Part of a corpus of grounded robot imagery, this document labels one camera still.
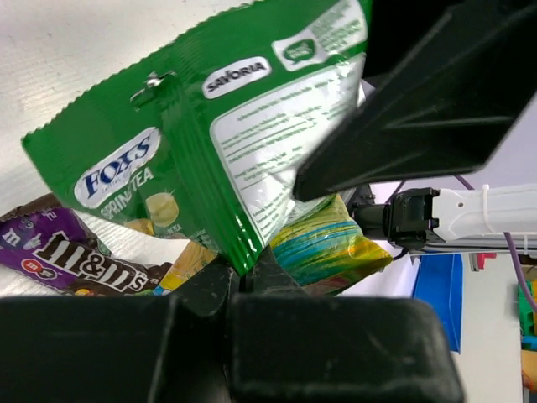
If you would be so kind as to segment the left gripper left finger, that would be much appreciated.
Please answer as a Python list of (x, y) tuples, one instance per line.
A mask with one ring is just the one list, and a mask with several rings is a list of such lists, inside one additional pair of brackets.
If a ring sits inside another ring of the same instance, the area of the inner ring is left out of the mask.
[(1, 301), (4, 402), (228, 402), (232, 269), (217, 260), (167, 296)]

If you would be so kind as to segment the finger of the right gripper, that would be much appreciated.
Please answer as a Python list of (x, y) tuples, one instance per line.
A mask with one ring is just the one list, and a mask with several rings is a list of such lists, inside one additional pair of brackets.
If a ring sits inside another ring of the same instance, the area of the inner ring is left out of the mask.
[(480, 170), (536, 92), (533, 1), (376, 1), (373, 91), (298, 169), (302, 202)]

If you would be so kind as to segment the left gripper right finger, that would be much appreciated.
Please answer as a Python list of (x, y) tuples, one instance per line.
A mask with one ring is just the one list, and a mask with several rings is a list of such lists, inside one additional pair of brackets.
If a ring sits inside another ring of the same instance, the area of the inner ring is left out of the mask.
[(226, 376), (235, 402), (463, 402), (439, 317), (416, 299), (309, 296), (262, 252), (228, 270)]

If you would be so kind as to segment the orange chips bag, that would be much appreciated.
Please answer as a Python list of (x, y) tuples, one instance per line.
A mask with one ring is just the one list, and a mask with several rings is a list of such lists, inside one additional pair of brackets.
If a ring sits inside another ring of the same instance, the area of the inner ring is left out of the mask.
[(243, 276), (244, 290), (336, 296), (393, 261), (338, 195), (292, 201), (284, 213), (283, 228)]

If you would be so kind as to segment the green Fox's candy packet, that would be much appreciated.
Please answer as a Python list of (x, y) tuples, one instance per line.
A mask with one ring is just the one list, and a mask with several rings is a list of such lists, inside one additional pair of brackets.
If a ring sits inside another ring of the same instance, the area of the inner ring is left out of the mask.
[(315, 207), (304, 158), (357, 107), (373, 5), (255, 1), (84, 92), (22, 146), (63, 205), (189, 238), (247, 273)]

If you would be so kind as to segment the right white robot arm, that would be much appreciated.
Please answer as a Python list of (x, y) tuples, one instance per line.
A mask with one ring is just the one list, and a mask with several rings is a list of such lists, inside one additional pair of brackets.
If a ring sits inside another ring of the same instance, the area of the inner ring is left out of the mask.
[[(376, 1), (365, 70), (373, 92), (298, 169), (297, 200), (483, 168), (536, 93), (536, 4)], [(406, 249), (532, 233), (536, 187), (413, 189), (355, 219)]]

